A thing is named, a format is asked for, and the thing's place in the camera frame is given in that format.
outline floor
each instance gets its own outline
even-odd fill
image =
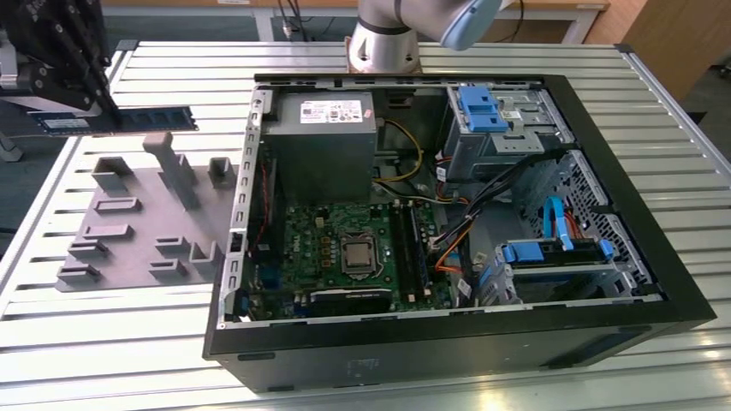
[[[285,41],[281,20],[273,20],[275,37]],[[317,41],[339,41],[354,30],[355,19],[315,17],[305,23],[309,37]],[[108,17],[107,35],[111,49],[121,39],[160,41],[257,41],[253,20],[241,17]],[[700,128],[708,138],[731,158],[731,80],[720,79],[710,71],[682,102],[688,112],[706,113]],[[0,255],[12,239],[23,217],[48,175],[64,139],[35,137],[40,129],[23,114],[23,109],[0,103],[0,132],[23,136],[15,140],[24,151],[23,161],[0,162]]]

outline ram slot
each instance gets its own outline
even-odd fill
[[[426,298],[430,295],[432,295],[432,291],[430,290],[430,273],[426,269],[424,243],[422,242],[420,225],[419,225],[419,220],[416,218],[416,210],[414,206],[407,205],[404,209],[407,210],[407,214],[410,218],[411,238],[408,242],[408,245],[410,245],[408,249],[411,253],[411,258],[415,261],[419,294]]]
[[[410,205],[394,205],[390,211],[394,256],[399,274],[399,291],[407,302],[430,295],[422,272],[426,274],[424,249],[422,248],[415,225],[414,208]]]

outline white label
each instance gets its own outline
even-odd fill
[[[89,123],[80,118],[59,118],[56,120],[44,120],[48,128],[85,128]]]
[[[470,298],[470,294],[472,293],[472,287],[470,287],[470,284],[467,283],[467,281],[464,279],[459,279],[459,283],[456,283],[456,287],[459,288],[459,291],[462,291],[462,294],[464,294],[464,296],[467,298]]]
[[[506,120],[522,120],[523,116],[519,111],[503,111],[503,118]]]
[[[300,105],[299,122],[303,124],[363,122],[362,101],[305,101]]]
[[[447,182],[447,169],[443,169],[442,167],[436,168],[436,179],[440,182]]]

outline motherboard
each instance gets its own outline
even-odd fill
[[[402,228],[394,225],[399,213],[407,211],[418,233],[408,245],[400,240],[403,233],[395,233]],[[291,291],[284,297],[264,300],[269,319],[313,316],[308,303],[319,301],[316,306],[323,307],[328,300],[338,309],[348,299],[359,304],[387,304],[387,312],[450,308],[447,279],[435,278],[427,270],[428,277],[415,277],[400,268],[400,259],[410,258],[406,248],[423,252],[436,230],[428,204],[288,207],[281,267],[277,272],[259,274],[265,288]],[[291,295],[291,302],[281,301]]]

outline slotted aluminum table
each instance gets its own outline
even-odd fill
[[[121,155],[131,167],[155,164],[141,136],[71,138],[0,266],[0,405],[35,411],[731,407],[731,167],[647,69],[611,46],[483,45],[455,53],[423,45],[422,53],[432,73],[570,78],[719,319],[586,369],[256,396],[201,359],[209,285],[53,289],[96,187],[96,159]],[[344,67],[342,44],[143,42],[116,52],[108,74],[121,106],[192,105],[200,132],[176,133],[175,149],[197,165],[220,156],[239,161],[255,73]]]

